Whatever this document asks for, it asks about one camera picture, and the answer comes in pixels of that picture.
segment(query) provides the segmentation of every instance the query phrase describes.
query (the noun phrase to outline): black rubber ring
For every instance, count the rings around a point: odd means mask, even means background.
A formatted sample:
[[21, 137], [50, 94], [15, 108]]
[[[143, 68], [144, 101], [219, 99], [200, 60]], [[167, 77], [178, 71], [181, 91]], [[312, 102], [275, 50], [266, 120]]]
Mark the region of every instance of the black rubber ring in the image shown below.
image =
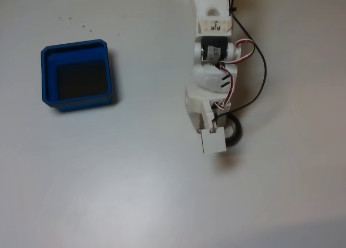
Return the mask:
[[234, 131], [230, 137], [226, 138], [226, 146], [231, 147], [236, 145], [239, 140], [242, 138], [242, 124], [239, 119], [233, 114], [227, 114], [227, 119], [231, 120], [234, 123]]

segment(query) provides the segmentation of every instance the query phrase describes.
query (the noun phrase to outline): white tabletop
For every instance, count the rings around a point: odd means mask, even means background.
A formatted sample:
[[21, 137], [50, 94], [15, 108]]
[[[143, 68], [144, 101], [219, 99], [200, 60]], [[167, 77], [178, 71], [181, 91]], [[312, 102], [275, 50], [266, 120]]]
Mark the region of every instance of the white tabletop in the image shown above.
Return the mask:
[[[204, 155], [188, 0], [0, 0], [0, 247], [346, 247], [344, 0], [236, 5], [268, 82], [241, 142]], [[99, 38], [119, 103], [44, 104], [41, 50]], [[240, 65], [234, 107], [262, 76]]]

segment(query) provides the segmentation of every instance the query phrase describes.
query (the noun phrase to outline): white label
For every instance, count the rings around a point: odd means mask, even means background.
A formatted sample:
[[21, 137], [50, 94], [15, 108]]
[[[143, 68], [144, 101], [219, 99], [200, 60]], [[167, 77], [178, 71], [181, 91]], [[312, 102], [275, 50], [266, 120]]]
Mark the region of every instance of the white label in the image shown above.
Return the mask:
[[225, 130], [217, 128], [215, 133], [210, 129], [201, 130], [204, 153], [226, 152]]
[[201, 20], [198, 21], [200, 33], [228, 33], [231, 31], [231, 20]]
[[216, 62], [220, 59], [220, 56], [221, 56], [221, 48], [208, 46], [207, 61]]

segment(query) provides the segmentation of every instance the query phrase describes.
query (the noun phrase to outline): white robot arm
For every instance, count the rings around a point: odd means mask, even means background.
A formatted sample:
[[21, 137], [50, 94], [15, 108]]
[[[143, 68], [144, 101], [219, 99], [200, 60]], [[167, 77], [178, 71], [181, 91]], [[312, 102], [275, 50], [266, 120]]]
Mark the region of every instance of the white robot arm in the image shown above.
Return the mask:
[[[226, 151], [225, 116], [237, 79], [237, 63], [250, 57], [255, 43], [250, 39], [231, 42], [232, 18], [227, 0], [190, 0], [196, 19], [193, 77], [187, 86], [185, 104], [189, 114], [202, 115], [202, 136], [205, 153]], [[241, 43], [252, 42], [254, 50], [241, 58]]]

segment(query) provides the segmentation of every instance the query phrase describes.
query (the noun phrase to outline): blue bin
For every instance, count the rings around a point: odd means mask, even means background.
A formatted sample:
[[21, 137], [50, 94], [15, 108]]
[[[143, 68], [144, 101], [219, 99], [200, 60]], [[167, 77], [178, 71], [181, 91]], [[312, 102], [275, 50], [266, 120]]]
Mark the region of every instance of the blue bin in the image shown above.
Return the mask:
[[42, 100], [60, 111], [112, 103], [107, 43], [47, 46], [41, 53]]

